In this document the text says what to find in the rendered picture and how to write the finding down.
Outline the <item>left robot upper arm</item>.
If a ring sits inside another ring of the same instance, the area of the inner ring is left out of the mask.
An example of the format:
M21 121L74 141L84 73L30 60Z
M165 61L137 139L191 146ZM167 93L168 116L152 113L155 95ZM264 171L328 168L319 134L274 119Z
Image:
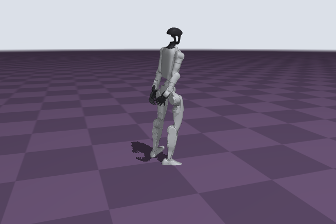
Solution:
M161 73L161 59L162 59L162 50L164 47L160 49L160 58L159 58L159 66L158 66L158 72Z

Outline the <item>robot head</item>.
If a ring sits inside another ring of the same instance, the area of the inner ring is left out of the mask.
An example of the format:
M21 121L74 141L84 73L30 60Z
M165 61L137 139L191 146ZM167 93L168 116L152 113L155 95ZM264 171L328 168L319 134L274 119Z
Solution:
M180 43L180 38L181 38L182 33L183 32L178 28L175 28L175 27L170 28L167 31L167 34L171 35L174 38L174 41L170 42L170 44L166 48L173 49L176 44L178 45ZM176 42L176 36L178 36L178 42Z

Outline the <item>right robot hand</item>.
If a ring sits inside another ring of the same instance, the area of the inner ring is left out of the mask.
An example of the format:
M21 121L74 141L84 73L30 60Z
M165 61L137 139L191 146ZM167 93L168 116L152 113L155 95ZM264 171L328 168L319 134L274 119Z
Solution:
M165 92L165 91L164 91ZM164 93L163 92L163 93ZM164 105L165 105L165 101L166 101L166 99L169 97L169 95L168 95L168 97L166 98L165 96L163 96L163 93L161 94L161 96L159 96L157 99L155 99L154 101L156 101L156 103L158 103L158 105L160 104L160 106L164 103ZM158 100L158 101L157 101Z

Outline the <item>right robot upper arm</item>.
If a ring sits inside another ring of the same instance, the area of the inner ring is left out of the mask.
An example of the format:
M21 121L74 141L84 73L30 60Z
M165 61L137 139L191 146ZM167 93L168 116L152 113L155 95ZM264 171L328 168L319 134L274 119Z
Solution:
M171 73L171 77L173 77L173 75L175 73L178 73L178 70L181 67L182 61L184 59L184 54L178 50L175 51L174 54L174 65L173 65L173 69L172 69L172 73Z

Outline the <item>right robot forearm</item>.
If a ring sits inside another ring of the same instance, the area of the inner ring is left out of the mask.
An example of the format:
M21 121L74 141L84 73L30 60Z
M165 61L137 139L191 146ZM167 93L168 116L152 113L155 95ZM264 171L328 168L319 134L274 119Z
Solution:
M173 77L169 80L168 87L166 88L166 91L163 93L163 96L165 96L167 98L168 95L173 92L173 88L176 85L179 78L180 78L179 73L175 73L173 75Z

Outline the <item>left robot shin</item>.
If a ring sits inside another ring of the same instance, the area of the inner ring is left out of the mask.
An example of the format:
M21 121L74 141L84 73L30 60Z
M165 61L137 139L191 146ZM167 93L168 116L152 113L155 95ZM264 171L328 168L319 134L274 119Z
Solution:
M154 119L155 121L156 119ZM157 151L158 149L158 145L159 145L159 140L161 138L162 135L162 130L163 127L161 128L157 128L154 126L154 121L153 121L153 129L152 129L152 138L153 138L153 150Z

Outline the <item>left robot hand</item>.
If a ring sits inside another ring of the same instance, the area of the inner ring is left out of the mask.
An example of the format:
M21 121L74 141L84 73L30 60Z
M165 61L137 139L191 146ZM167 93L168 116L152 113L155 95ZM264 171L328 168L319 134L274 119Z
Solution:
M153 85L152 92L151 92L150 98L149 98L149 102L153 105L156 105L155 102L154 102L154 99L156 99L156 92L157 92L157 90L155 90L155 85Z

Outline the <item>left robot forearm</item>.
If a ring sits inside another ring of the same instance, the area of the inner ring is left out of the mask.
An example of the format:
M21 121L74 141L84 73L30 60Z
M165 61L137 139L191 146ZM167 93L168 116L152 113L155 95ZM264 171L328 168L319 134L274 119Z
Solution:
M161 78L162 78L162 74L159 73L158 70L157 70L156 71L156 77L155 77L154 82L153 82L153 85L155 85L155 90L158 90Z

